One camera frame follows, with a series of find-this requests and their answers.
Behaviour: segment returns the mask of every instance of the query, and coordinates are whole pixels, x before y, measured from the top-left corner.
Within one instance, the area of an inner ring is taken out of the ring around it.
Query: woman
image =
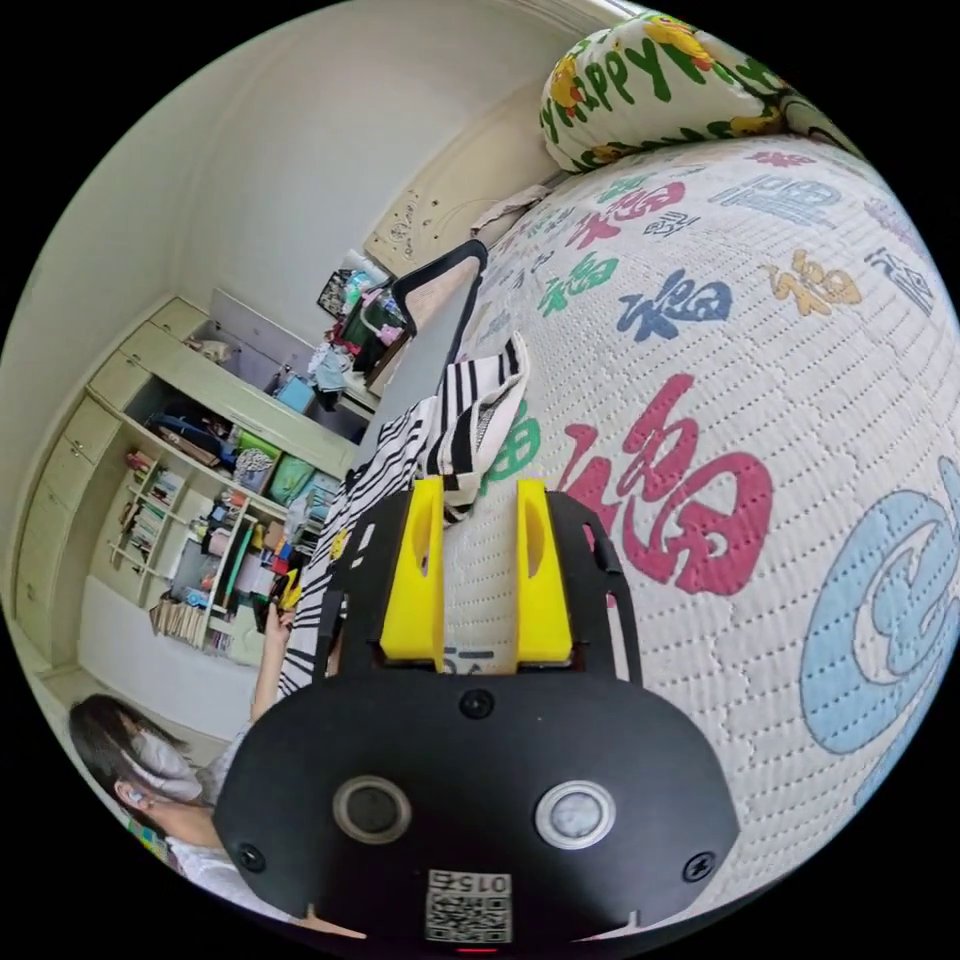
[[[166,840],[183,874],[197,886],[267,917],[325,933],[363,937],[317,919],[312,911],[300,920],[264,903],[244,882],[213,826],[213,808],[237,748],[276,697],[292,620],[292,613],[281,616],[271,604],[250,723],[209,766],[194,768],[182,753],[187,744],[136,708],[104,694],[73,706],[70,739],[94,780],[134,820]]]

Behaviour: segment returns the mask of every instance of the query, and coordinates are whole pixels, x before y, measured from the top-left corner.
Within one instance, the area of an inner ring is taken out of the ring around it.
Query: qr code
[[[496,874],[431,871],[427,890],[427,940],[509,943],[511,914],[509,878]]]

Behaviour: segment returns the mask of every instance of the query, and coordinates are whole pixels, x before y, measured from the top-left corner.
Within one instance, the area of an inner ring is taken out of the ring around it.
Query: cabinet door
[[[192,337],[206,322],[206,314],[196,307],[191,307],[183,300],[171,300],[162,310],[155,313],[150,322],[159,327],[164,333],[177,340],[186,340]]]
[[[66,436],[61,436],[44,467],[43,482],[71,513],[80,506],[92,476],[93,464]]]
[[[135,360],[117,352],[110,354],[88,386],[115,410],[125,410],[149,379],[150,374]]]
[[[80,401],[63,435],[91,463],[97,463],[120,429],[120,421],[95,400]]]
[[[57,666],[57,664],[51,662],[50,610],[40,603],[36,597],[37,594],[31,584],[18,576],[17,622],[43,659],[50,666]]]
[[[143,324],[136,333],[127,337],[120,344],[120,352],[168,383],[171,382],[168,374],[176,370],[181,353],[197,356],[189,347],[152,323]]]
[[[354,444],[244,383],[199,353],[146,323],[121,349],[138,364],[205,407],[286,453],[338,479]]]
[[[57,571],[70,532],[70,521],[71,512],[41,481],[33,495],[20,541],[18,596],[22,587],[24,595],[33,603],[44,608],[53,606]]]

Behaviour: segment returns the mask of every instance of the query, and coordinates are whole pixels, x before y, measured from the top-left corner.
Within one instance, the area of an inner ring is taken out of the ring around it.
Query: blue box
[[[317,396],[306,380],[291,377],[277,392],[276,399],[285,407],[296,410],[297,413],[306,414]]]

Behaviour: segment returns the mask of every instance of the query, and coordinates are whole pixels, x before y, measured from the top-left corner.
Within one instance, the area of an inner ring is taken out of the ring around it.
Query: black and white striped bag
[[[320,608],[332,575],[330,553],[336,539],[343,532],[349,535],[357,520],[384,497],[426,476],[443,477],[445,525],[469,516],[483,476],[516,416],[529,372],[523,338],[514,334],[496,356],[448,366],[436,396],[384,424],[374,455],[341,483],[303,571],[278,699],[313,680]]]

